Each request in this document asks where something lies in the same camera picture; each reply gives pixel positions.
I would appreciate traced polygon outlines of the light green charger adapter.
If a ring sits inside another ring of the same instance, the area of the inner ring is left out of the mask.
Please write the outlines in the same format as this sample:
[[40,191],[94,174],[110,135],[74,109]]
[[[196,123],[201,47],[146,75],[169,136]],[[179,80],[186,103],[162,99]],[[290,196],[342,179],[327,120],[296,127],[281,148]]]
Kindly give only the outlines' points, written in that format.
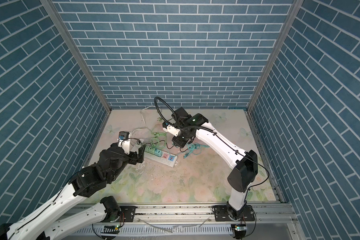
[[149,153],[154,155],[154,154],[155,154],[155,150],[156,150],[156,148],[151,147],[150,150],[149,150]]

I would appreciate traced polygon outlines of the white power strip colourful sockets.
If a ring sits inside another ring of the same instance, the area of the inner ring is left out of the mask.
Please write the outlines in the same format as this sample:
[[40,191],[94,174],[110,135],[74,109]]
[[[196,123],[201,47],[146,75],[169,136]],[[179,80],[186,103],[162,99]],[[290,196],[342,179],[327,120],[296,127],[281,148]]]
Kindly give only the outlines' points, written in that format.
[[176,155],[173,155],[169,152],[165,152],[165,151],[162,151],[163,152],[163,155],[159,158],[157,156],[155,156],[155,154],[150,154],[150,153],[147,153],[145,152],[144,156],[146,159],[148,160],[151,160],[151,161],[155,161],[157,163],[160,163],[160,164],[163,164],[163,165],[166,165],[166,166],[169,166],[169,167],[174,167],[175,165],[177,165],[177,158],[178,156]]

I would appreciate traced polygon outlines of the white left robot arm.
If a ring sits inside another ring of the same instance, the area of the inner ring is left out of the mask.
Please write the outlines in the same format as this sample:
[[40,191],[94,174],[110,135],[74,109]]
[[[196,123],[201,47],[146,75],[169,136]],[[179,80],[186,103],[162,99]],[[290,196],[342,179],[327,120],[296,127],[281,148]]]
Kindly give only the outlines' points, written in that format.
[[63,218],[71,208],[104,189],[128,165],[144,161],[145,145],[126,153],[117,143],[101,151],[97,163],[75,173],[51,199],[22,220],[0,226],[0,240],[61,240],[94,223],[111,221],[118,228],[125,214],[113,196],[79,213]]

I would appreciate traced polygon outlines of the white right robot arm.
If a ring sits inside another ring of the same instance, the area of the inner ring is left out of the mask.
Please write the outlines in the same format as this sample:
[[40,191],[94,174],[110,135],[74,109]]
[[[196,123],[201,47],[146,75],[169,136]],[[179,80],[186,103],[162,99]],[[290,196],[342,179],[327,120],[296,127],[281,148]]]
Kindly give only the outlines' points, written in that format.
[[253,182],[258,174],[256,152],[239,148],[225,138],[201,114],[191,116],[184,108],[172,109],[162,98],[155,97],[154,105],[162,118],[163,130],[171,135],[172,144],[180,149],[198,139],[214,150],[231,168],[228,183],[232,187],[230,198],[227,202],[229,217],[238,221],[244,218],[247,205],[248,191],[254,186]]

